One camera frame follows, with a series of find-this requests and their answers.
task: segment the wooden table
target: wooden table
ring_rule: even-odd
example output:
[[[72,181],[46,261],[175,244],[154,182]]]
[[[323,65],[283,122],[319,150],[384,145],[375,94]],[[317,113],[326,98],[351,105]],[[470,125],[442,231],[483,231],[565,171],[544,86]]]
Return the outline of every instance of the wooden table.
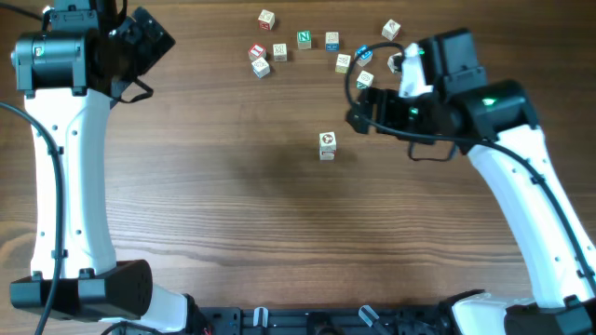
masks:
[[[47,1],[12,0],[40,10]],[[531,293],[522,256],[490,190],[466,157],[414,163],[406,143],[356,134],[344,120],[342,53],[404,45],[468,27],[492,81],[527,88],[559,177],[596,233],[593,155],[596,3],[590,1],[144,0],[176,47],[144,77],[148,101],[114,108],[106,134],[108,221],[120,260],[147,259],[155,281],[202,306],[356,307],[437,302],[471,288]],[[263,8],[276,13],[260,30]],[[38,23],[0,10],[0,101],[22,106],[8,54]],[[310,30],[312,50],[296,32]],[[258,80],[248,49],[287,43],[290,61]],[[397,87],[374,53],[366,70]],[[335,162],[318,161],[318,134],[335,131]],[[0,113],[0,333],[32,333],[8,284],[28,274],[35,240],[31,131]],[[444,154],[445,146],[421,154]],[[106,325],[50,321],[47,333],[98,334]]]

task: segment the green cube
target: green cube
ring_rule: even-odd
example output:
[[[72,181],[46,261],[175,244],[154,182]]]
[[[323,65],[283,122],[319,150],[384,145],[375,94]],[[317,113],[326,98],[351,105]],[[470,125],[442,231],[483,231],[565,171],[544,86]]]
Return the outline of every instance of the green cube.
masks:
[[[309,31],[298,32],[297,40],[299,49],[311,48],[312,37]]]

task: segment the small cube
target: small cube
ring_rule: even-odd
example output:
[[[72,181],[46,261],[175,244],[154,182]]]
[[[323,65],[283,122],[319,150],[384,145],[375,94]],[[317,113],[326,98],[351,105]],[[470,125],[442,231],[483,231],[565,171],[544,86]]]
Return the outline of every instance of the small cube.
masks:
[[[366,71],[362,71],[356,80],[357,89],[365,89],[373,84],[374,75],[369,74]]]
[[[285,43],[273,45],[273,60],[288,61],[288,47]]]
[[[393,73],[393,74],[399,73],[402,62],[403,62],[403,56],[401,55],[401,52],[398,52],[397,54],[389,57],[389,60],[387,61],[387,66],[389,67],[389,70],[391,70],[391,73]]]
[[[259,27],[265,30],[273,29],[273,24],[276,22],[276,15],[266,9],[263,9],[259,15]]]
[[[263,78],[271,72],[271,68],[269,68],[269,63],[267,63],[267,61],[263,58],[255,60],[252,63],[252,70],[259,77],[259,79]]]
[[[322,150],[318,149],[318,159],[319,160],[333,160],[335,159],[335,153],[326,153]]]
[[[249,49],[249,58],[252,61],[258,60],[260,58],[267,58],[267,50],[264,49],[263,46],[259,46],[255,44]]]
[[[297,39],[299,49],[305,50],[311,48],[312,37],[309,31],[298,32]]]
[[[401,26],[399,23],[393,20],[389,20],[385,27],[383,27],[383,32],[381,33],[381,35],[383,35],[389,41],[393,41],[395,36],[397,36],[400,32],[400,27]]]
[[[339,51],[339,33],[325,34],[325,50]]]
[[[361,54],[362,51],[366,50],[366,48],[367,48],[366,45],[359,47],[359,49],[356,50],[356,56]],[[372,59],[373,59],[373,52],[369,50],[369,51],[366,51],[364,53],[364,55],[362,55],[362,57],[360,57],[360,59],[357,61],[357,63],[360,66],[364,66],[364,65],[368,64],[369,61],[371,61]]]
[[[334,132],[318,134],[318,150],[320,154],[335,154],[337,142]]]
[[[346,74],[347,68],[350,66],[350,55],[339,54],[337,55],[337,62],[335,63],[335,71],[340,74]]]

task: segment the wooden table surface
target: wooden table surface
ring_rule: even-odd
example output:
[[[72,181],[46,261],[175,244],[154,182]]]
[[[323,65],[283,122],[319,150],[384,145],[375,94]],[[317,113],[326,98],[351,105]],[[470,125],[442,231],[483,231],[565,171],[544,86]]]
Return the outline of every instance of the wooden table surface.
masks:
[[[12,0],[39,11],[47,0]],[[201,306],[357,307],[437,302],[472,288],[527,296],[521,253],[496,201],[466,157],[414,163],[406,143],[356,134],[343,121],[342,53],[468,27],[492,81],[519,80],[540,112],[559,177],[596,234],[596,21],[593,1],[144,0],[176,47],[144,77],[148,101],[118,105],[105,148],[108,221],[120,260],[147,259],[155,281]],[[261,9],[276,13],[260,30]],[[22,106],[8,54],[38,23],[0,10],[0,101]],[[310,30],[314,48],[298,50]],[[287,43],[290,61],[259,80],[247,52]],[[375,52],[366,70],[397,87]],[[338,154],[318,161],[318,134]],[[8,284],[29,272],[35,240],[31,131],[0,113],[0,333],[32,333]],[[441,155],[446,147],[425,148]],[[106,325],[50,321],[48,334],[98,334]]]

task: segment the cable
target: cable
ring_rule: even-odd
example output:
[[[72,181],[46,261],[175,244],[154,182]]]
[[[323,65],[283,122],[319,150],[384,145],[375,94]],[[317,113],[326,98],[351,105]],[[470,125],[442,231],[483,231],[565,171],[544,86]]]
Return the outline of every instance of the cable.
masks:
[[[20,116],[22,119],[29,122],[29,124],[31,124],[31,126],[33,126],[35,130],[37,130],[38,136],[43,137],[44,141],[46,141],[47,153],[51,156],[52,165],[54,166],[54,178],[56,180],[56,244],[54,246],[54,275],[52,276],[52,283],[49,288],[49,294],[47,295],[44,313],[41,315],[39,323],[37,324],[37,329],[35,330],[35,335],[41,335],[41,333],[44,331],[44,327],[46,326],[47,319],[49,318],[49,313],[52,310],[54,299],[56,298],[56,291],[58,290],[58,283],[60,281],[60,273],[62,269],[62,258],[64,256],[62,245],[64,190],[62,188],[60,150],[56,145],[56,142],[52,139],[52,137],[49,135],[44,126],[42,126],[32,116],[30,116],[29,114],[25,113],[17,107],[11,106],[3,102],[0,102],[0,108],[4,108]]]
[[[149,327],[145,327],[145,326],[140,326],[140,325],[135,325],[133,323],[130,323],[128,321],[120,321],[118,323],[114,323],[112,326],[106,328],[103,332],[102,335],[109,335],[111,331],[116,330],[118,328],[123,328],[125,330],[126,333],[126,329],[127,328],[133,328],[133,329],[137,329],[140,331],[146,331],[148,333],[154,334],[154,335],[164,335],[164,333],[162,333],[161,331],[157,330],[157,329],[153,329],[153,328],[149,328]]]
[[[43,20],[43,18],[41,17],[41,15],[37,15],[37,14],[35,14],[33,12],[30,12],[28,10],[25,10],[23,8],[19,8],[19,7],[16,7],[16,6],[9,5],[9,4],[0,3],[0,8],[12,10],[15,13],[24,15],[24,16],[26,16],[28,18],[31,18],[31,19],[34,19],[34,20]]]
[[[373,127],[376,127],[377,129],[383,130],[388,135],[400,136],[402,138],[409,139],[409,140],[450,141],[450,142],[455,143],[456,145],[459,145],[459,144],[467,144],[470,146],[481,145],[481,146],[485,146],[485,147],[488,147],[491,149],[495,149],[498,152],[509,156],[510,158],[512,158],[519,164],[521,164],[525,169],[528,170],[528,172],[530,172],[530,175],[532,175],[532,178],[533,178],[533,182],[540,185],[540,187],[542,188],[542,191],[545,193],[545,196],[547,197],[547,199],[553,206],[553,209],[557,213],[557,216],[559,217],[559,220],[561,221],[562,227],[565,230],[565,232],[567,233],[569,242],[571,243],[571,246],[574,249],[574,252],[576,253],[576,259],[579,262],[581,270],[583,271],[584,276],[586,277],[586,280],[588,281],[588,285],[592,290],[592,295],[596,296],[596,281],[594,280],[594,271],[590,268],[588,261],[586,260],[586,256],[584,255],[584,252],[582,251],[582,247],[580,246],[579,241],[577,240],[577,236],[574,234],[574,231],[571,227],[571,223],[569,223],[569,220],[567,219],[567,216],[565,215],[565,212],[563,211],[561,204],[559,203],[559,200],[557,200],[557,197],[555,196],[555,194],[550,190],[549,185],[547,184],[547,181],[545,180],[545,178],[542,177],[542,175],[540,175],[540,173],[538,173],[538,171],[536,171],[536,169],[532,165],[530,165],[529,162],[527,162],[525,159],[523,159],[521,156],[514,153],[510,149],[508,149],[502,145],[493,143],[491,141],[481,141],[481,140],[457,138],[457,137],[442,136],[442,135],[424,135],[424,134],[411,133],[411,132],[407,132],[407,131],[400,131],[400,130],[396,130],[391,127],[385,127],[381,124],[378,124],[378,123],[372,121],[366,115],[361,114],[359,112],[359,106],[354,102],[354,100],[352,99],[352,95],[350,94],[350,81],[349,81],[350,75],[354,71],[354,65],[356,64],[356,61],[358,61],[364,53],[366,53],[369,50],[375,50],[375,49],[381,48],[381,47],[396,47],[405,56],[405,51],[404,51],[403,46],[398,43],[393,43],[393,42],[384,42],[384,43],[379,43],[379,44],[369,46],[365,50],[363,50],[361,53],[356,55],[356,57],[354,58],[352,63],[350,63],[350,66],[347,69],[347,73],[345,74],[345,87],[344,87],[345,97],[347,98],[347,102],[350,104],[350,107],[352,108],[353,113],[357,117],[359,117],[361,120],[363,120],[364,122],[368,123],[369,125],[371,125]]]

